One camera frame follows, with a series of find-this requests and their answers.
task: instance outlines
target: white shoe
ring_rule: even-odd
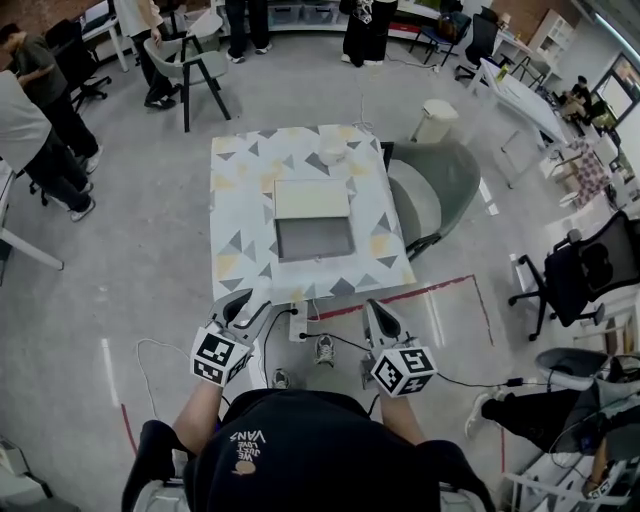
[[[256,53],[258,55],[264,55],[265,53],[267,53],[269,50],[271,50],[271,48],[273,48],[273,45],[271,43],[269,43],[267,46],[265,46],[264,48],[256,48]]]
[[[91,183],[90,181],[87,181],[87,184],[84,186],[84,188],[80,191],[81,194],[88,194],[89,192],[91,192],[93,190],[93,183]]]
[[[71,212],[71,222],[79,222],[84,219],[96,207],[96,202],[92,199],[89,208],[83,212]]]
[[[98,164],[100,163],[100,157],[102,156],[102,152],[104,151],[104,146],[98,146],[98,151],[91,158],[87,159],[87,174],[91,174],[98,168]]]
[[[315,364],[328,364],[333,368],[335,364],[336,349],[333,346],[333,339],[327,334],[319,336],[316,340]]]
[[[244,57],[232,57],[229,50],[227,50],[227,60],[234,64],[242,64],[244,62]]]
[[[273,378],[271,379],[271,387],[273,389],[289,389],[291,387],[291,377],[282,368],[277,368],[273,372]]]
[[[482,425],[484,424],[484,418],[482,417],[482,406],[487,403],[489,400],[504,400],[504,397],[507,396],[505,391],[498,389],[496,391],[489,391],[480,393],[475,402],[473,402],[473,409],[471,409],[471,414],[469,414],[469,418],[467,418],[467,422],[464,425],[464,435],[467,439],[473,439]]]

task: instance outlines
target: black t-shirt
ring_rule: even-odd
[[[141,480],[172,476],[157,473],[162,466],[169,471],[169,445],[174,441],[166,425],[145,424],[123,510],[130,510],[126,502],[135,494],[136,481],[141,488]],[[161,461],[159,451],[168,451],[169,461],[167,455]],[[141,479],[143,467],[156,474]],[[187,464],[183,479],[193,512],[327,510],[336,500],[357,504],[360,510],[384,504],[394,510],[438,511],[439,482],[471,491],[488,511],[495,510],[486,487],[455,444],[429,441],[414,446],[371,421],[355,400],[334,393],[245,393],[200,456]]]
[[[584,103],[582,104],[584,108],[588,109],[591,107],[591,93],[589,92],[589,89],[580,86],[580,84],[576,84],[573,86],[573,89],[571,89],[571,93],[584,100]]]

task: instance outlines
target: black pants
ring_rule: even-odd
[[[167,39],[169,36],[169,32],[167,31],[167,27],[163,25],[158,26],[158,30],[162,35],[162,39]],[[149,92],[147,93],[147,97],[145,101],[157,101],[160,98],[171,93],[171,82],[169,79],[161,74],[157,69],[151,57],[147,53],[147,50],[144,49],[144,42],[151,37],[151,30],[145,30],[138,35],[133,36],[133,44],[136,47],[136,51],[138,52],[138,56],[140,58],[140,67],[142,68],[142,73],[144,74],[144,78],[149,84]]]
[[[249,3],[249,28],[251,41],[258,48],[269,45],[269,15],[267,0],[227,0],[225,4],[229,25],[231,25],[231,48],[229,54],[239,58],[247,48],[247,35],[244,32],[244,9]]]
[[[69,146],[76,156],[92,157],[98,152],[98,143],[85,126],[84,121],[71,104],[71,95],[65,91],[57,100],[42,108],[51,121],[60,140]]]
[[[69,209],[83,212],[91,205],[89,194],[80,192],[87,185],[87,175],[54,129],[24,170],[36,185]]]
[[[562,433],[579,395],[580,391],[571,389],[518,397],[511,393],[502,402],[488,400],[482,406],[482,417],[499,423],[548,453]]]
[[[373,2],[371,23],[362,23],[353,14],[349,16],[347,32],[342,43],[342,53],[351,58],[354,66],[360,67],[365,60],[381,61],[387,51],[389,25],[398,2]]]

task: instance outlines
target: concrete floor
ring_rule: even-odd
[[[152,413],[136,341],[154,338],[188,352],[211,307],[211,138],[286,126],[351,124],[363,116],[381,140],[400,140],[411,134],[428,98],[451,102],[461,114],[458,127],[479,107],[478,99],[453,81],[455,59],[438,75],[399,62],[358,70],[339,61],[341,42],[336,35],[277,35],[267,56],[248,53],[245,64],[231,65],[220,80],[231,121],[224,120],[206,86],[193,90],[189,134],[183,133],[181,107],[166,113],[143,107],[146,84],[139,68],[123,74],[117,63],[110,64],[99,72],[113,78],[105,89],[109,98],[83,112],[105,146],[92,177],[95,212],[72,224],[57,206],[42,208],[29,196],[25,179],[16,184],[8,227],[63,259],[66,268],[56,272],[19,253],[9,261],[0,288],[0,433],[24,450],[33,473],[54,493],[82,510],[116,510],[133,462],[120,409],[112,403],[102,340],[110,345],[118,401],[126,405],[137,435]],[[418,62],[406,47],[392,42],[389,54]],[[422,58],[421,51],[416,53]],[[563,192],[541,173],[526,176],[513,191],[504,186],[496,169],[509,168],[498,148],[518,122],[499,110],[470,146],[500,214],[488,216],[479,195],[453,233],[415,263],[420,285],[475,276],[430,294],[448,340],[438,351],[442,371],[446,367],[451,377],[467,382],[535,377],[533,358],[539,351],[570,343],[567,332],[550,325],[536,343],[529,343],[531,315],[506,305],[514,290],[509,255],[528,253],[541,262],[556,241],[549,239],[546,226],[570,213],[557,206]],[[526,148],[518,151],[516,160],[524,161]],[[383,292],[381,296],[390,296],[397,290]],[[317,302],[329,311],[363,300]],[[433,343],[425,304],[419,298],[398,307],[417,317],[411,321]],[[336,317],[313,329],[332,329],[354,341],[362,338],[358,315]],[[274,330],[270,368],[286,363],[286,332],[286,324]],[[279,344],[284,348],[278,350]],[[171,422],[195,380],[177,352],[143,345],[141,353],[158,415]],[[339,347],[339,356],[346,353]],[[371,393],[359,391],[353,379],[355,359],[347,366],[348,383],[341,390],[362,397],[368,407]],[[233,398],[247,381],[239,378],[225,395]],[[307,385],[321,387],[321,381],[314,377]],[[474,443],[463,439],[464,420],[478,390],[442,381],[431,386],[412,399],[428,435],[459,442],[480,476],[498,490],[498,430],[486,429]],[[536,453],[512,436],[507,436],[506,447],[508,470],[519,470]]]

